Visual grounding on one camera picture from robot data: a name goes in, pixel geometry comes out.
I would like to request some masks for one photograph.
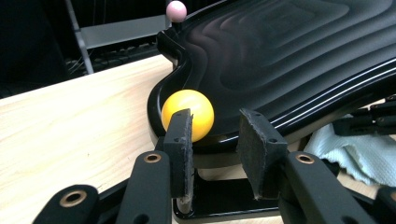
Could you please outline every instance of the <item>yellow ball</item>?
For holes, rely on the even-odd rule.
[[[198,91],[177,91],[165,101],[161,113],[163,127],[168,130],[172,115],[187,108],[192,114],[191,141],[196,142],[209,133],[215,120],[212,104]]]

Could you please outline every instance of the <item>wavy black surface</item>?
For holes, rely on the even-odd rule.
[[[152,130],[175,91],[202,92],[215,109],[195,153],[234,151],[239,109],[264,114],[289,142],[396,93],[392,0],[229,0],[158,34],[172,74],[148,99]]]

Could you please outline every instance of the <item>light blue cloth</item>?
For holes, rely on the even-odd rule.
[[[304,151],[337,161],[367,185],[396,187],[396,141],[387,135],[338,136],[329,124],[313,133]]]

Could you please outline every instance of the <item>wooden table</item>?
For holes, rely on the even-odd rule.
[[[156,56],[1,100],[0,223],[31,223],[68,186],[88,184],[102,192],[129,177],[135,158],[154,148],[149,92],[171,71],[172,64]],[[233,169],[239,168],[226,169],[227,175]],[[341,179],[374,197],[375,188]]]

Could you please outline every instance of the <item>pink ball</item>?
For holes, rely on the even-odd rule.
[[[166,16],[171,22],[183,22],[187,16],[186,6],[180,1],[172,1],[166,7]]]

